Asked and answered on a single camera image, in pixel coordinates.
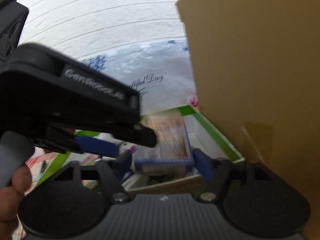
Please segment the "person's left hand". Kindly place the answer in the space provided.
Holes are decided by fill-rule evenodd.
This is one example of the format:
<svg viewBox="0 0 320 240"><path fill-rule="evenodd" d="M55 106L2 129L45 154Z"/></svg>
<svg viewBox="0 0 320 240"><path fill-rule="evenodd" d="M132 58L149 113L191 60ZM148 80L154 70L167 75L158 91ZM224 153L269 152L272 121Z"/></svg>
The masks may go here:
<svg viewBox="0 0 320 240"><path fill-rule="evenodd" d="M18 206L31 183L31 172L23 165L12 175L11 186L1 189L1 239L12 239L18 227Z"/></svg>

